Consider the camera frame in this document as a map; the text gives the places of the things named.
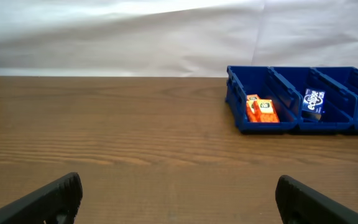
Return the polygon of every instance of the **brown wooden surface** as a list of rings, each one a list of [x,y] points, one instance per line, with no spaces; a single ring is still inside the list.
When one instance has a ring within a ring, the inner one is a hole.
[[[0,77],[0,207],[70,171],[76,223],[281,223],[289,174],[358,212],[358,136],[239,134],[223,78]]]

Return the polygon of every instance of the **blue eclipse gum pack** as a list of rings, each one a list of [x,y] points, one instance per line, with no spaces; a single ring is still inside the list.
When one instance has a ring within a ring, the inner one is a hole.
[[[302,117],[308,121],[318,122],[324,113],[325,91],[307,88],[302,103]]]

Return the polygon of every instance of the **white sheet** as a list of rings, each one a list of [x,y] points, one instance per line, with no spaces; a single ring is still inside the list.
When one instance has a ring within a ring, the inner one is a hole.
[[[225,77],[358,67],[358,0],[0,0],[0,75]]]

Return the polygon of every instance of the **white fabric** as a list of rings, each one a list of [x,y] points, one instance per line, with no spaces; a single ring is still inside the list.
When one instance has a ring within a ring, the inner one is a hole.
[[[0,0],[0,75],[358,67],[358,0]]]

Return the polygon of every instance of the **orange package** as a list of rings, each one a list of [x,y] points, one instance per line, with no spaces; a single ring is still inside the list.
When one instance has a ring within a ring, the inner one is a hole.
[[[254,108],[258,122],[280,122],[272,100],[255,100]]]
[[[248,116],[248,120],[250,122],[258,122],[255,116],[255,109],[254,109],[254,104],[253,102],[255,100],[259,100],[259,96],[254,94],[254,95],[247,95],[247,103],[246,103],[246,111],[247,111],[247,116]]]

